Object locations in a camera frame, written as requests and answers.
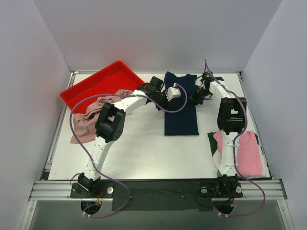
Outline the dusty pink t shirt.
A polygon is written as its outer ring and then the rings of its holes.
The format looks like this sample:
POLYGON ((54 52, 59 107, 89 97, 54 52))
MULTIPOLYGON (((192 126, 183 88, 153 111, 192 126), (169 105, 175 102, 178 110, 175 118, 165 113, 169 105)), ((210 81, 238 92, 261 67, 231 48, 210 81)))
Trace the dusty pink t shirt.
POLYGON ((121 97, 100 96, 87 107, 85 114, 78 113, 73 116, 74 132, 82 144, 95 140, 95 125, 103 105, 105 103, 113 104, 119 102, 127 95, 132 94, 132 91, 120 89, 116 94, 121 95, 121 97))

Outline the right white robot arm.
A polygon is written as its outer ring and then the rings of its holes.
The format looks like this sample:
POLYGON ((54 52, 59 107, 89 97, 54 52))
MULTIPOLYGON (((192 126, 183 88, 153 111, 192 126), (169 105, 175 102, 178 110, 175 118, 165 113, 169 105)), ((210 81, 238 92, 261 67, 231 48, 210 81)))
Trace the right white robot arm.
POLYGON ((217 126, 221 135, 218 141, 218 152, 220 162, 217 170, 220 176, 237 176, 238 160, 236 153, 239 147, 239 136, 247 128, 247 102, 244 97, 238 97, 225 84, 223 78, 204 77, 201 85, 196 87, 190 97, 191 105, 203 104, 203 101, 216 97, 220 102, 217 126))

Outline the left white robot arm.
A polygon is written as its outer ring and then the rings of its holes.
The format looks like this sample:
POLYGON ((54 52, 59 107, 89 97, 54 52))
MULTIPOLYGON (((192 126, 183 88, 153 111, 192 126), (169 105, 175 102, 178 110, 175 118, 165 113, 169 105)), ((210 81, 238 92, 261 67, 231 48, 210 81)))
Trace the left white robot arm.
POLYGON ((163 81, 152 77, 146 83, 127 96, 119 96, 120 101, 105 103, 95 124, 94 148, 90 154, 85 169, 78 176, 78 186, 87 197, 94 197, 99 190, 101 170, 111 145, 123 134, 126 115, 149 102, 157 103, 158 108, 168 106, 171 100, 181 95, 180 90, 174 84, 162 91, 163 81))

